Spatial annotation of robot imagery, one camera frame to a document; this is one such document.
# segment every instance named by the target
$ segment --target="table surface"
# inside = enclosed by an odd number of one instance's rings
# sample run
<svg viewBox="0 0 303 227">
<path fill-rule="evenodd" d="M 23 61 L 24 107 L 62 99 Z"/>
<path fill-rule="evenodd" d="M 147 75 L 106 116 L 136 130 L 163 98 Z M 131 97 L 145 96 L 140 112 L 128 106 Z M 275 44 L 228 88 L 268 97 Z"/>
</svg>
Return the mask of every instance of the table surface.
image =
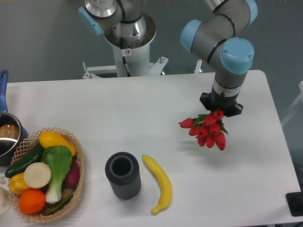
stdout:
<svg viewBox="0 0 303 227">
<path fill-rule="evenodd" d="M 85 184 L 75 208 L 43 226 L 238 227 L 302 221 L 292 217 L 285 194 L 300 190 L 265 74 L 249 71 L 238 102 L 241 115 L 224 118 L 227 147 L 201 148 L 178 122 L 206 114 L 202 92 L 214 73 L 138 78 L 9 83 L 9 112 L 31 134 L 48 127 L 74 133 L 82 144 Z M 118 199 L 105 176 L 108 158 L 120 151 L 139 161 L 142 189 Z M 173 187 L 167 210 L 156 216 L 160 188 L 141 155 L 163 167 Z M 5 172 L 0 167 L 0 175 Z M 6 227 L 40 226 L 11 208 Z"/>
</svg>

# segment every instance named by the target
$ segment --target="banana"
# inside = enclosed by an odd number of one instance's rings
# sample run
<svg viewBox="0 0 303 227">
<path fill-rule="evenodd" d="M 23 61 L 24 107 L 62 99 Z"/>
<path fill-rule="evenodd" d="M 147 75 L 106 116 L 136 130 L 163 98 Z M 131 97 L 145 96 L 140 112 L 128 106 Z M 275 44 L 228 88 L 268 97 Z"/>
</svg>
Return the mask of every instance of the banana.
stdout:
<svg viewBox="0 0 303 227">
<path fill-rule="evenodd" d="M 167 208 L 170 204 L 172 197 L 171 183 L 164 170 L 152 157 L 148 155 L 142 155 L 142 160 L 146 167 L 154 174 L 161 188 L 161 196 L 159 198 L 158 204 L 151 210 L 151 214 L 156 215 L 160 211 Z"/>
</svg>

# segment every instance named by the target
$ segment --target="tulip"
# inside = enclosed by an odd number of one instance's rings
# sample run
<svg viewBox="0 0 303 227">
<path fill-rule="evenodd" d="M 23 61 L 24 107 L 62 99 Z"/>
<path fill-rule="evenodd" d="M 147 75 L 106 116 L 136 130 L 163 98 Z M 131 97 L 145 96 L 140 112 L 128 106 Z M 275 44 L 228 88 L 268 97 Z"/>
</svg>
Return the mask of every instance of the tulip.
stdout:
<svg viewBox="0 0 303 227">
<path fill-rule="evenodd" d="M 207 129 L 206 127 L 201 127 L 198 134 L 199 134 L 200 136 L 205 137 L 205 136 L 208 136 L 209 131 L 208 131 L 208 129 Z"/>
<path fill-rule="evenodd" d="M 209 114 L 208 116 L 206 116 L 202 124 L 203 126 L 210 126 L 212 124 L 215 124 L 216 122 L 217 119 L 212 114 Z"/>
<path fill-rule="evenodd" d="M 179 124 L 181 128 L 190 129 L 191 127 L 193 127 L 194 120 L 192 118 L 187 118 Z"/>
<path fill-rule="evenodd" d="M 212 135 L 207 136 L 206 145 L 208 148 L 212 148 L 214 146 L 214 137 Z"/>
<path fill-rule="evenodd" d="M 215 135 L 214 140 L 218 148 L 220 150 L 224 150 L 224 148 L 226 147 L 226 138 L 224 136 L 224 133 L 219 132 L 217 135 Z"/>
<path fill-rule="evenodd" d="M 200 125 L 197 125 L 196 127 L 191 128 L 191 129 L 189 130 L 189 135 L 190 135 L 190 136 L 196 136 L 196 135 L 200 132 L 200 129 L 201 129 L 201 126 L 200 126 Z"/>
<path fill-rule="evenodd" d="M 198 144 L 203 147 L 206 144 L 206 137 L 198 134 Z"/>
<path fill-rule="evenodd" d="M 224 111 L 223 110 L 215 110 L 214 111 L 214 117 L 219 121 L 222 120 L 224 117 Z"/>
<path fill-rule="evenodd" d="M 215 123 L 209 126 L 209 131 L 211 134 L 216 135 L 221 131 L 221 127 L 218 123 Z"/>
</svg>

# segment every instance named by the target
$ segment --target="cucumber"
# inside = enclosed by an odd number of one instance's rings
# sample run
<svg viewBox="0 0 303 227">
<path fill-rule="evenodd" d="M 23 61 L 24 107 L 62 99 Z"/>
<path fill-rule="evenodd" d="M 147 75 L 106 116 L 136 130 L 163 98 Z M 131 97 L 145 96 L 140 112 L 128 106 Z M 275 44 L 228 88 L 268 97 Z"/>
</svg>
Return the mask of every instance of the cucumber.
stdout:
<svg viewBox="0 0 303 227">
<path fill-rule="evenodd" d="M 72 197 L 74 196 L 73 193 L 69 194 L 68 196 L 66 196 L 57 206 L 53 207 L 53 208 L 50 208 L 48 209 L 44 214 L 43 216 L 48 216 L 48 215 L 51 215 L 51 214 L 54 214 L 55 212 L 61 210 L 62 207 L 64 207 L 66 204 L 68 204 Z"/>
<path fill-rule="evenodd" d="M 25 169 L 32 163 L 40 162 L 44 148 L 38 142 L 33 148 L 27 152 L 21 159 L 12 164 L 6 171 L 5 176 L 12 178 L 16 174 L 23 173 Z"/>
</svg>

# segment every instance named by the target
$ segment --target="bouquet of red tulips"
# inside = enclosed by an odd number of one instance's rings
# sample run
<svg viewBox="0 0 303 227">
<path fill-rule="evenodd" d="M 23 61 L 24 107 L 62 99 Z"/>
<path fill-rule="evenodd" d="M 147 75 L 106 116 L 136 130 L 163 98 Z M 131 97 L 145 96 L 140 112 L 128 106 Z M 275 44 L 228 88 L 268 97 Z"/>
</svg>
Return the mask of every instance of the bouquet of red tulips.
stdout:
<svg viewBox="0 0 303 227">
<path fill-rule="evenodd" d="M 210 114 L 199 114 L 197 118 L 187 118 L 179 124 L 181 128 L 190 129 L 189 135 L 196 136 L 201 147 L 206 144 L 207 147 L 212 148 L 216 143 L 220 150 L 224 150 L 226 139 L 223 132 L 226 134 L 228 132 L 224 128 L 223 117 L 224 111 L 215 110 Z"/>
</svg>

